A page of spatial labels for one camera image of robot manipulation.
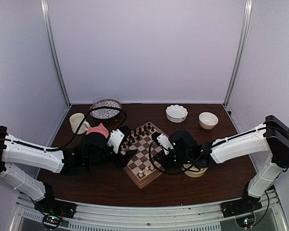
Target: cup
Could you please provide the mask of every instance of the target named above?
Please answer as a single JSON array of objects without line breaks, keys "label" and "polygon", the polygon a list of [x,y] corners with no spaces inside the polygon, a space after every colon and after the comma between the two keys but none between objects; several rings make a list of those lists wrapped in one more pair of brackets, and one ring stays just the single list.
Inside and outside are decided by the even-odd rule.
[{"label": "cup", "polygon": [[[85,115],[83,113],[75,113],[69,118],[69,123],[71,124],[73,133],[76,133],[76,130],[79,127],[81,121],[84,119],[84,117]],[[85,133],[88,130],[88,127],[90,127],[90,124],[85,120],[82,123],[77,135]]]},{"label": "cup", "polygon": [[[105,106],[107,106],[107,99],[104,97],[96,98],[93,101],[93,104],[94,104],[94,108],[105,107]],[[104,114],[106,114],[106,112],[107,112],[107,109],[96,110],[96,113],[99,116],[103,116]]]}]

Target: white bowl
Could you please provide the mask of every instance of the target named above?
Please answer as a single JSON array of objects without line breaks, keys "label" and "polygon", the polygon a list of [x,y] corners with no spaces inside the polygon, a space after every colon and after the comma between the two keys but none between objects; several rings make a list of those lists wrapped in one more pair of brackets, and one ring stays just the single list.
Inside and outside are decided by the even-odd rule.
[{"label": "white bowl", "polygon": [[205,130],[213,129],[218,123],[216,115],[210,112],[203,112],[199,115],[199,124]]},{"label": "white bowl", "polygon": [[170,105],[166,108],[166,116],[172,123],[182,123],[187,117],[187,109],[179,105]]}]

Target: beige bowl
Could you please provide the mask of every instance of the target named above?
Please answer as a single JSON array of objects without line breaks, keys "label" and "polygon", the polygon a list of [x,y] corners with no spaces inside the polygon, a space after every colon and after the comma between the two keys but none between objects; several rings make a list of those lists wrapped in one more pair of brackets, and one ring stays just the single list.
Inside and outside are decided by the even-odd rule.
[{"label": "beige bowl", "polygon": [[205,130],[211,130],[218,124],[216,115],[210,112],[203,112],[199,115],[199,124]]},{"label": "beige bowl", "polygon": [[[191,165],[183,165],[185,168],[188,168],[190,167]],[[188,175],[189,177],[193,177],[193,178],[196,178],[196,177],[201,177],[203,176],[206,171],[207,171],[207,167],[206,168],[202,168],[199,172],[190,172],[190,171],[186,171],[185,174]],[[198,171],[199,169],[196,168],[196,167],[192,167],[191,168],[192,171]]]}]

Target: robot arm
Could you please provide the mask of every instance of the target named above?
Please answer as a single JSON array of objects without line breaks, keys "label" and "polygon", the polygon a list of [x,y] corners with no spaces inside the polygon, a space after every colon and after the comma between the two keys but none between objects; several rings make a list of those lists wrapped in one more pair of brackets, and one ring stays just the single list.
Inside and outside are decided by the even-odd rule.
[{"label": "robot arm", "polygon": [[171,160],[178,165],[192,163],[198,169],[208,167],[210,161],[221,164],[247,154],[263,151],[269,154],[257,175],[247,183],[243,197],[222,203],[224,217],[261,208],[260,197],[274,184],[281,172],[289,168],[289,128],[272,115],[252,130],[203,145],[198,145],[187,131],[177,131],[169,136],[169,140],[163,139],[160,134],[155,136],[155,141],[165,148],[161,161]]},{"label": "robot arm", "polygon": [[120,155],[118,148],[126,134],[120,130],[113,131],[107,137],[98,132],[83,136],[81,144],[74,150],[49,148],[16,138],[7,133],[7,128],[0,126],[0,178],[12,185],[14,189],[28,195],[35,201],[36,209],[44,213],[72,218],[76,205],[55,200],[53,189],[47,183],[33,179],[15,163],[39,167],[63,175],[78,175],[87,169],[114,161],[118,165],[129,162],[130,155]]}]

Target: dark wooden tabletop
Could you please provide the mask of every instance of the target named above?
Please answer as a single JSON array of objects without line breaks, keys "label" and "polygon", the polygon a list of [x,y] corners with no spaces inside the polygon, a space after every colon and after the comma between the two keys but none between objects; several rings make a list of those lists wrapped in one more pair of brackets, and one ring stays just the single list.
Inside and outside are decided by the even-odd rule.
[{"label": "dark wooden tabletop", "polygon": [[[165,109],[168,104],[124,104],[128,119],[125,125],[138,127],[152,122],[166,134],[177,130],[189,131],[198,144],[217,138],[236,134],[224,108],[218,104],[183,104],[189,111],[186,121],[174,124],[167,120]],[[89,105],[73,105],[65,118],[53,147],[65,144],[73,135],[69,117],[77,112],[86,113]],[[201,112],[212,112],[219,118],[213,130],[204,130],[198,123]],[[123,115],[98,120],[89,116],[87,121],[92,127],[103,122],[111,131]],[[81,135],[71,143],[74,147],[80,142]],[[185,174],[179,176],[161,175],[152,183],[139,189],[123,169],[109,164],[95,169],[92,175],[67,177],[42,170],[38,179],[53,186],[55,196],[59,199],[112,206],[171,206],[195,205],[234,199],[242,196],[245,184],[255,176],[253,164],[248,156],[229,160],[213,166],[200,178],[191,178]]]}]

